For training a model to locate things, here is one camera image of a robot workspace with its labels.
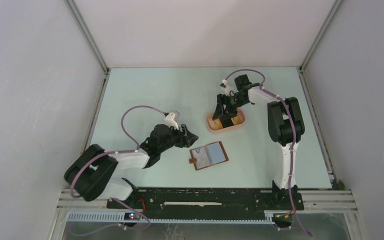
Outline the pink plastic tray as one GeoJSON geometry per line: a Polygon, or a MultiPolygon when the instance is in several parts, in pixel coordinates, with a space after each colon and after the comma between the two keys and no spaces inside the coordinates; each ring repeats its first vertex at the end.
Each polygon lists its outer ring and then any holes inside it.
{"type": "Polygon", "coordinates": [[[246,121],[246,117],[240,108],[238,109],[237,115],[232,118],[221,117],[220,119],[213,120],[212,116],[212,114],[209,114],[206,117],[205,122],[207,129],[213,134],[238,129],[242,127],[246,121]]]}

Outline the white credit card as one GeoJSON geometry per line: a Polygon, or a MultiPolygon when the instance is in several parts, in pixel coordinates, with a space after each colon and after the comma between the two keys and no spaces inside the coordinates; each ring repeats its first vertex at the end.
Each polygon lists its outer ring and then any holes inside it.
{"type": "Polygon", "coordinates": [[[195,166],[197,169],[203,169],[209,167],[212,164],[210,157],[204,147],[196,148],[192,151],[192,153],[196,159],[195,166]]]}

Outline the brown leather card holder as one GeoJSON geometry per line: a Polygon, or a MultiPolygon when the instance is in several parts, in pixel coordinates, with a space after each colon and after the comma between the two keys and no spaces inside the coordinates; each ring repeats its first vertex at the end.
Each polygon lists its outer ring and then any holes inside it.
{"type": "Polygon", "coordinates": [[[221,141],[212,142],[212,143],[209,143],[209,144],[206,144],[204,146],[197,147],[197,148],[191,149],[189,151],[190,159],[188,160],[189,163],[194,166],[194,169],[196,171],[203,170],[203,169],[206,169],[206,168],[209,168],[209,167],[212,167],[212,166],[215,166],[215,165],[229,161],[229,157],[228,157],[227,152],[224,148],[224,145],[221,141]],[[211,165],[208,167],[205,167],[205,168],[197,169],[197,167],[195,165],[196,159],[194,158],[193,150],[197,149],[197,148],[201,148],[201,147],[205,148],[205,150],[206,150],[206,152],[210,158],[211,165]]]}

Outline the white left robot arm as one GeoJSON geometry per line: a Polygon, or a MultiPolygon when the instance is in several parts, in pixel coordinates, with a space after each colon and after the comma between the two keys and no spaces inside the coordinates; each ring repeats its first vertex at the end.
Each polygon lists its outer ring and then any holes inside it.
{"type": "Polygon", "coordinates": [[[138,202],[137,188],[118,174],[128,169],[146,169],[155,165],[163,152],[173,148],[190,148],[199,137],[185,124],[179,129],[157,124],[139,149],[105,151],[100,145],[90,145],[64,173],[73,198],[86,202],[98,198],[116,198],[125,208],[138,202]]]}

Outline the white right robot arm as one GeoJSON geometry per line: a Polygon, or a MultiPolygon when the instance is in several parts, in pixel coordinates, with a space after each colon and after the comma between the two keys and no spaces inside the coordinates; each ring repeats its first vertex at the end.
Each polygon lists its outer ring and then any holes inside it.
{"type": "Polygon", "coordinates": [[[267,90],[262,83],[251,83],[246,74],[236,77],[234,83],[235,88],[232,88],[227,79],[221,81],[223,93],[216,96],[211,122],[216,124],[218,130],[224,130],[235,125],[242,106],[252,104],[266,109],[268,133],[278,145],[281,155],[280,166],[273,180],[275,192],[271,194],[270,201],[275,208],[284,209],[290,204],[290,195],[297,186],[296,151],[305,133],[299,101],[296,97],[282,98],[267,90]]]}

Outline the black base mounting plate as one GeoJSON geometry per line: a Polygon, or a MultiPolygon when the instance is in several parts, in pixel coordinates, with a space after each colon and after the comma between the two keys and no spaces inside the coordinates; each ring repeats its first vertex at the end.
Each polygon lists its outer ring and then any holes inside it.
{"type": "Polygon", "coordinates": [[[304,210],[302,195],[274,188],[140,187],[126,201],[150,220],[263,221],[269,212],[304,210]]]}

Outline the aluminium frame rail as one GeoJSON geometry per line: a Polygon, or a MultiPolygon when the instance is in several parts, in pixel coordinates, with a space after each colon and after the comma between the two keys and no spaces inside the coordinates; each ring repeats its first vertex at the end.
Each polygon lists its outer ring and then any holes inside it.
{"type": "MultiPolygon", "coordinates": [[[[358,207],[350,190],[300,190],[301,203],[304,209],[302,213],[357,213],[358,207]]],[[[59,211],[86,210],[106,211],[107,198],[98,198],[93,201],[85,201],[81,198],[72,198],[69,191],[64,189],[59,197],[56,209],[59,211]]],[[[220,206],[226,200],[164,200],[158,206],[220,206]]]]}

